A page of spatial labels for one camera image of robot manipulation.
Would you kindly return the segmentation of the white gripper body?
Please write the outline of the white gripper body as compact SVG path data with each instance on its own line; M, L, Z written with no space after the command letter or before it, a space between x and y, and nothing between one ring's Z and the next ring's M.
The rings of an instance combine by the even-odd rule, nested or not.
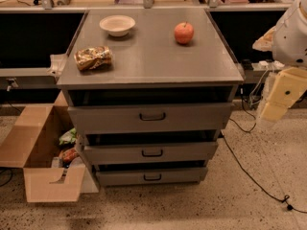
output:
M291 67L279 72L272 89L272 102L291 107L307 91L307 71Z

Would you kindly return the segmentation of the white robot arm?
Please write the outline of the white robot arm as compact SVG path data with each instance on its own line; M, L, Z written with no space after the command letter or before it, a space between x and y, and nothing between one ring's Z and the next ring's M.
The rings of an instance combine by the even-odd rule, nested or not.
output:
M307 0L295 0L252 48L271 51L285 65L265 83L268 92L258 110L260 120L276 122L307 91Z

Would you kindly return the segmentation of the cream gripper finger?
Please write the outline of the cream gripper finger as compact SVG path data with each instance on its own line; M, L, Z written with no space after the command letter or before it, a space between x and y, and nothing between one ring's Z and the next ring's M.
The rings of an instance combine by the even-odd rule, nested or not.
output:
M287 112L288 108L285 106L274 105L271 103L265 103L261 113L260 118L262 120L276 122L280 120L285 113Z

